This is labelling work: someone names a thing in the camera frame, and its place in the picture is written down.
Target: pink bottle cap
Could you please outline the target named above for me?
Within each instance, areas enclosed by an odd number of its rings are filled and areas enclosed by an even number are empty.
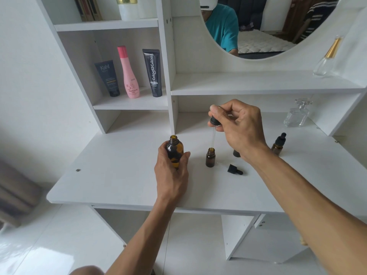
[[[125,45],[118,46],[117,47],[117,51],[119,52],[119,55],[120,55],[120,58],[121,59],[127,58],[127,50],[126,50],[126,46]]]

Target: person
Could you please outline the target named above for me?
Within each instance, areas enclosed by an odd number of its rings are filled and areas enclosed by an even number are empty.
[[[221,48],[238,56],[239,26],[236,12],[231,7],[217,2],[218,0],[200,0],[205,25]]]
[[[293,38],[293,43],[300,43],[312,34],[330,16],[338,4],[338,0],[326,0],[314,4],[305,16],[304,23]]]
[[[229,145],[261,176],[323,266],[336,275],[366,274],[367,225],[338,207],[265,143],[259,108],[233,99],[210,107],[209,116],[222,123]],[[144,224],[108,269],[106,275],[149,275],[172,213],[185,194],[190,152],[180,159],[178,171],[168,159],[164,142],[154,167],[157,200]],[[72,275],[102,275],[83,267]]]

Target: bed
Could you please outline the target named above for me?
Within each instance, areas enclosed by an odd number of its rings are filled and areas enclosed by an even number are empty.
[[[218,0],[219,4],[233,8],[239,28],[253,25],[252,31],[239,32],[238,53],[245,59],[263,59],[280,54],[295,44],[261,32],[262,14],[267,0]]]

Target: hand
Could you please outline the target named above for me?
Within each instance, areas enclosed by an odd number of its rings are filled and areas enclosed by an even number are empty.
[[[210,106],[209,116],[214,116],[222,124],[217,126],[216,130],[224,131],[229,145],[239,152],[245,161],[251,163],[256,150],[269,150],[258,107],[232,99],[221,106]]]
[[[157,163],[154,167],[157,180],[157,201],[175,208],[187,190],[189,182],[187,163],[191,153],[185,152],[182,155],[178,170],[176,170],[168,158],[167,143],[168,141],[164,142],[158,148]]]

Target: knee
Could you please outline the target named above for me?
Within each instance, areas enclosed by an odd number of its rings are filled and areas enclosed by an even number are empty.
[[[104,275],[104,273],[97,266],[88,265],[75,269],[70,275]]]

